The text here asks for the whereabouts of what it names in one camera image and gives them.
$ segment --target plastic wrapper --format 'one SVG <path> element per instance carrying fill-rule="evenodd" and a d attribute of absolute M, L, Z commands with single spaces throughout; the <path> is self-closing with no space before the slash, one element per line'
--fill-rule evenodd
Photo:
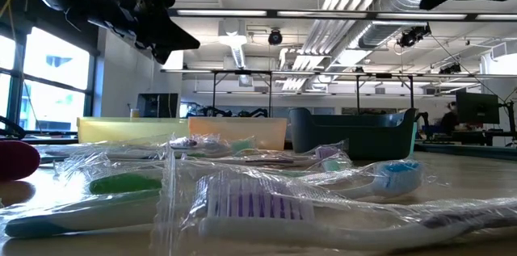
<path fill-rule="evenodd" d="M 174 154 L 170 137 L 148 138 L 147 145 L 141 143 L 143 140 L 138 140 L 140 144 L 133 144 L 133 141 L 102 142 L 68 149 L 69 156 L 55 164 L 56 178 L 66 185 L 75 174 L 81 174 L 87 182 L 86 190 L 94 194 L 159 188 L 155 182 L 161 180 L 163 160 Z M 111 179 L 99 183 L 102 178 Z"/>
<path fill-rule="evenodd" d="M 254 137 L 225 141 L 221 140 L 217 134 L 209 134 L 173 139 L 170 147 L 177 151 L 177 158 L 181 158 L 183 154 L 197 158 L 219 158 L 232 156 L 244 150 L 254 150 L 256 144 Z"/>
<path fill-rule="evenodd" d="M 233 156 L 206 158 L 195 157 L 184 153 L 183 160 L 208 161 L 214 163 L 270 166 L 282 169 L 307 171 L 343 170 L 352 166 L 347 155 L 348 142 L 340 141 L 332 145 L 321 145 L 306 153 L 293 151 L 275 151 L 262 149 L 241 149 Z"/>
<path fill-rule="evenodd" d="M 516 198 L 361 201 L 418 194 L 422 168 L 412 161 L 379 162 L 367 186 L 336 191 L 248 166 L 170 162 L 152 249 L 156 255 L 197 256 L 384 251 L 517 225 Z"/>
<path fill-rule="evenodd" d="M 115 195 L 83 195 L 38 206 L 0 209 L 0 237 L 51 237 L 65 233 L 152 224 L 158 190 Z"/>

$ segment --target metal frame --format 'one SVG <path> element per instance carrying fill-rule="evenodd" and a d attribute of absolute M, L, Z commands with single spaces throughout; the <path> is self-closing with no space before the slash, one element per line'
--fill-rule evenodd
<path fill-rule="evenodd" d="M 271 113 L 271 104 L 272 104 L 272 83 L 273 83 L 273 75 L 282 74 L 282 75 L 292 75 L 292 76 L 313 76 L 313 75 L 334 75 L 334 76 L 354 76 L 355 77 L 355 96 L 357 97 L 357 111 L 359 113 L 360 110 L 360 96 L 375 96 L 372 94 L 361 94 L 359 89 L 362 85 L 360 85 L 361 78 L 366 77 L 366 80 L 369 81 L 372 78 L 379 79 L 392 79 L 397 78 L 401 83 L 404 83 L 410 89 L 410 106 L 414 107 L 414 98 L 416 97 L 445 97 L 447 95 L 415 95 L 414 94 L 414 78 L 517 78 L 517 75 L 499 75 L 499 74 L 436 74 L 436 73 L 326 73 L 326 72 L 309 72 L 309 71 L 272 71 L 272 70 L 230 70 L 230 69 L 162 69 L 160 70 L 162 73 L 213 73 L 213 90 L 212 90 L 212 106 L 216 106 L 216 94 L 268 94 L 267 92 L 263 93 L 255 93 L 251 92 L 240 92 L 240 91 L 223 91 L 218 92 L 216 90 L 217 84 L 221 82 L 229 73 L 233 73 L 235 75 L 240 74 L 266 74 L 269 75 L 269 111 Z M 216 76 L 219 73 L 225 73 L 225 76 L 218 82 Z M 406 82 L 402 81 L 401 78 L 408 78 L 410 84 L 407 85 Z M 206 90 L 195 90 L 195 94 L 206 94 L 210 93 Z M 302 93 L 274 93 L 274 94 L 302 94 Z M 320 93 L 305 93 L 305 94 L 313 94 L 313 95 L 321 95 Z M 331 93 L 328 95 L 340 95 L 337 93 Z M 406 94 L 395 94 L 397 97 L 406 97 Z"/>
<path fill-rule="evenodd" d="M 13 69 L 4 69 L 0 68 L 0 73 L 9 75 L 11 77 L 11 83 L 9 88 L 9 97 L 7 102 L 7 119 L 19 123 L 19 113 L 22 102 L 22 93 L 23 93 L 23 80 L 29 80 L 33 82 L 43 83 L 49 86 L 55 86 L 65 90 L 71 90 L 75 92 L 79 92 L 85 95 L 84 102 L 84 111 L 83 115 L 91 115 L 93 112 L 93 98 L 94 98 L 94 85 L 95 85 L 95 66 L 96 66 L 96 57 L 90 54 L 90 62 L 89 62 L 89 70 L 88 70 L 88 84 L 85 90 L 78 89 L 74 86 L 67 85 L 61 82 L 55 82 L 52 80 L 48 80 L 46 78 L 38 78 L 33 75 L 23 73 L 23 63 L 25 61 L 25 51 L 27 45 L 27 33 L 22 33 L 17 31 L 15 33 L 16 37 L 14 39 L 12 35 L 12 31 L 8 31 L 5 26 L 0 25 L 0 36 L 5 36 L 8 39 L 15 41 L 15 61 L 13 64 Z M 69 134 L 77 134 L 76 132 L 63 132 L 67 135 Z"/>
<path fill-rule="evenodd" d="M 256 19 L 347 19 L 388 22 L 515 23 L 515 13 L 455 13 L 438 11 L 387 12 L 376 10 L 274 10 L 274 9 L 169 9 L 170 17 Z"/>
<path fill-rule="evenodd" d="M 220 93 L 220 92 L 217 92 L 217 85 L 219 84 L 219 82 L 222 82 L 227 76 L 228 74 L 230 73 L 233 73 L 235 75 L 252 75 L 252 74 L 258 74 L 260 76 L 260 78 L 262 80 L 265 81 L 265 83 L 267 84 L 266 80 L 260 75 L 260 74 L 266 74 L 266 75 L 269 75 L 269 108 L 268 108 L 268 111 L 269 111 L 269 117 L 272 117 L 272 104 L 273 104 L 273 89 L 272 89 L 272 83 L 273 83 L 273 74 L 271 73 L 271 71 L 267 71 L 267 70 L 245 70 L 245 69 L 235 69 L 235 70 L 219 70 L 219 69 L 214 69 L 214 70 L 211 70 L 211 72 L 213 73 L 213 90 L 212 90 L 212 107 L 216 107 L 216 94 L 217 93 Z M 225 76 L 223 78 L 221 78 L 219 81 L 217 81 L 217 75 L 219 73 L 224 73 Z M 232 94 L 233 92 L 232 91 L 223 91 L 222 92 L 223 94 Z"/>

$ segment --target camera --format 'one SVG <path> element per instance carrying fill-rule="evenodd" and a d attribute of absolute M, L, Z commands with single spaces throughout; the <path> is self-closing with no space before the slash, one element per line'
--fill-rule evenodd
<path fill-rule="evenodd" d="M 269 45 L 279 45 L 282 44 L 282 34 L 280 34 L 279 29 L 273 29 L 271 30 L 271 34 L 269 34 L 269 39 L 267 39 L 267 42 L 269 42 Z"/>

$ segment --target ceiling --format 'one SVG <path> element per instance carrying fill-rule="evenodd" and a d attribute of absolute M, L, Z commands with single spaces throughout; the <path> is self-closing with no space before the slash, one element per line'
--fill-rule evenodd
<path fill-rule="evenodd" d="M 323 0 L 176 0 L 174 7 L 296 10 L 319 9 L 322 3 Z M 517 0 L 448 1 L 436 10 L 515 12 Z M 184 53 L 184 62 L 189 68 L 220 68 L 223 58 L 231 56 L 230 47 L 218 42 L 220 19 L 174 18 L 173 20 L 201 43 L 199 49 Z M 243 51 L 247 57 L 278 58 L 282 48 L 302 45 L 313 23 L 314 20 L 308 19 L 246 19 L 248 44 L 243 45 Z M 414 48 L 405 49 L 400 53 L 401 50 L 395 45 L 397 37 L 393 37 L 381 47 L 380 51 L 374 51 L 368 56 L 368 63 L 364 65 L 365 71 L 425 72 L 431 69 L 431 65 L 450 57 L 443 48 L 453 55 L 460 53 L 462 64 L 470 71 L 476 71 L 479 70 L 479 54 L 490 49 L 475 45 L 496 45 L 501 43 L 500 38 L 517 37 L 517 25 L 513 23 L 430 23 L 430 26 L 433 36 L 439 43 L 428 36 Z M 283 44 L 279 47 L 270 46 L 267 42 L 272 28 L 279 28 L 284 37 Z M 193 76 L 185 75 L 184 79 L 190 77 Z"/>

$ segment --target window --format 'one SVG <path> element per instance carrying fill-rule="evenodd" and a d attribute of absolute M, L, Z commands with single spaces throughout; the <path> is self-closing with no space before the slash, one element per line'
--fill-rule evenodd
<path fill-rule="evenodd" d="M 9 103 L 9 89 L 11 88 L 11 77 L 6 74 L 0 74 L 0 115 L 7 116 L 7 105 Z"/>
<path fill-rule="evenodd" d="M 27 36 L 23 72 L 85 90 L 90 54 L 36 27 Z"/>
<path fill-rule="evenodd" d="M 15 64 L 16 43 L 4 36 L 0 36 L 0 67 L 11 70 Z"/>
<path fill-rule="evenodd" d="M 19 124 L 28 131 L 76 132 L 84 115 L 90 54 L 38 28 L 27 36 Z"/>
<path fill-rule="evenodd" d="M 0 73 L 0 115 L 7 117 L 9 106 L 9 93 L 11 89 L 11 76 L 8 70 L 13 69 L 15 63 L 16 43 L 4 36 L 0 36 L 0 68 L 6 73 Z"/>
<path fill-rule="evenodd" d="M 0 27 L 0 115 L 29 135 L 76 132 L 77 118 L 91 114 L 95 60 L 36 27 L 16 41 L 11 34 Z"/>

